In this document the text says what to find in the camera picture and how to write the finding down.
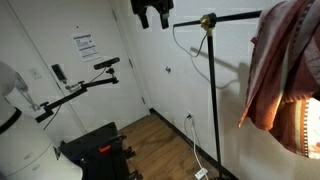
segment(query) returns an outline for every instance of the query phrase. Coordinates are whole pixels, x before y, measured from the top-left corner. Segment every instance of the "microphone stand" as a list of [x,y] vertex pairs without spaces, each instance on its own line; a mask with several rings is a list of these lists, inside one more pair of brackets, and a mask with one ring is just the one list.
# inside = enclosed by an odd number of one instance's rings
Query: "microphone stand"
[[215,178],[216,180],[223,180],[225,178],[222,177],[220,138],[219,138],[219,121],[218,121],[218,109],[217,109],[218,105],[217,105],[217,93],[216,93],[216,77],[215,77],[215,67],[214,67],[212,30],[215,27],[217,22],[258,18],[258,17],[260,17],[261,12],[262,11],[254,11],[254,12],[241,13],[241,14],[235,14],[235,15],[229,15],[229,16],[222,16],[222,17],[217,17],[215,13],[211,13],[208,15],[204,15],[198,21],[190,21],[190,22],[179,23],[179,24],[173,25],[173,28],[175,28],[175,27],[201,24],[201,27],[207,32],[213,120],[214,120],[214,130],[215,130],[217,158],[218,158],[218,171],[219,171],[219,177]]

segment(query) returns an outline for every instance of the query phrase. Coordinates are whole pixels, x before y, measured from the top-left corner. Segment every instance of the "black cable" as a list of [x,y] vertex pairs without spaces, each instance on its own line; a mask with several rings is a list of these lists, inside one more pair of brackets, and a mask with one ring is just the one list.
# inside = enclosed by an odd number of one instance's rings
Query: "black cable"
[[62,105],[60,105],[60,106],[59,106],[59,108],[58,108],[57,112],[54,114],[54,116],[53,116],[53,117],[51,118],[51,120],[48,122],[48,124],[46,125],[46,127],[44,127],[44,128],[43,128],[43,130],[46,130],[46,129],[47,129],[47,127],[50,125],[50,123],[53,121],[53,119],[57,116],[57,114],[58,114],[58,112],[59,112],[59,110],[60,110],[61,106],[62,106]]
[[176,39],[176,35],[175,35],[174,28],[175,28],[175,27],[173,27],[173,30],[172,30],[172,31],[173,31],[173,38],[174,38],[174,41],[176,42],[176,44],[177,44],[184,52],[186,52],[189,56],[191,56],[191,57],[198,57],[199,54],[200,54],[200,52],[201,52],[201,49],[202,49],[202,46],[203,46],[203,42],[204,42],[204,40],[206,39],[207,35],[205,35],[205,36],[203,37],[203,39],[202,39],[202,41],[201,41],[201,44],[200,44],[199,51],[197,52],[197,55],[193,56],[191,53],[189,53],[185,48],[183,48],[183,47],[178,43],[178,41],[177,41],[177,39]]
[[103,71],[97,76],[97,77],[95,77],[95,78],[93,78],[90,82],[93,82],[94,80],[96,80],[98,77],[100,77],[103,73],[104,73],[104,71],[107,69],[107,67],[105,67],[104,69],[103,69]]

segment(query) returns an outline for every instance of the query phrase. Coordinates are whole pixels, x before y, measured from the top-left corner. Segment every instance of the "white wall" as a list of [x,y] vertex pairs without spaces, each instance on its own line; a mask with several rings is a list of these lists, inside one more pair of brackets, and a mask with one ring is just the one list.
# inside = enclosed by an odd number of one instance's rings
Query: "white wall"
[[[133,15],[129,0],[115,0],[134,60],[144,76],[144,89],[150,95],[149,106],[177,128],[183,130],[187,111],[195,116],[202,148],[214,158],[216,148],[212,120],[210,86],[192,67],[190,58],[174,43],[172,24],[197,20],[203,14],[218,16],[270,7],[278,0],[175,0],[170,12],[170,28],[161,29],[158,13],[149,8],[150,28],[143,30]],[[244,108],[252,45],[250,39],[258,20],[218,24],[215,33],[216,75],[223,166],[240,179],[318,179],[320,161],[310,160],[285,150],[268,132],[255,128],[247,120],[236,127]],[[177,39],[188,50],[198,48],[204,36],[199,26],[177,29]],[[197,58],[196,65],[207,76],[208,61]],[[172,69],[171,74],[165,67]]]
[[[0,0],[0,60],[13,67],[29,86],[29,93],[38,104],[60,99],[62,93],[55,85],[55,81],[48,71],[46,64],[24,31],[15,13],[6,0]],[[29,72],[36,68],[42,75],[41,79],[34,80]],[[7,99],[24,113],[37,117],[40,113],[33,112],[29,103],[19,94],[13,91]],[[45,126],[49,119],[40,124]],[[79,123],[79,119],[69,104],[62,106],[59,114],[46,132],[59,145],[61,140],[66,142],[73,140],[85,133]]]

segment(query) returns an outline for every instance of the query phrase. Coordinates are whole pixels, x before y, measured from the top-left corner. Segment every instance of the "white door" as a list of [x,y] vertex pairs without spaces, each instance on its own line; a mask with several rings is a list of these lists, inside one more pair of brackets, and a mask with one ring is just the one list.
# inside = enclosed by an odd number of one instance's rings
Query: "white door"
[[[71,101],[89,131],[109,122],[123,128],[147,114],[108,0],[10,0],[10,3],[47,65],[59,64],[68,84],[89,82],[101,72],[95,71],[93,65],[104,61],[99,58],[83,62],[73,42],[74,34],[90,32],[102,57],[120,58],[113,65],[118,84],[90,88]],[[110,77],[104,73],[99,79]],[[70,94],[65,84],[58,80],[57,83],[65,95]]]

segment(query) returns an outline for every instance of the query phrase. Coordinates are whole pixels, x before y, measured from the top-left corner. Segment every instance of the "hardwood floor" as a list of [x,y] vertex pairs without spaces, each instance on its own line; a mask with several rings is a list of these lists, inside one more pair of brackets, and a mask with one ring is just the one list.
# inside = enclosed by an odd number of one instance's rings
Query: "hardwood floor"
[[[193,149],[156,115],[150,115],[120,130],[128,138],[125,146],[132,146],[136,156],[128,160],[130,171],[138,170],[145,180],[196,179],[200,170]],[[209,179],[217,171],[204,161]]]

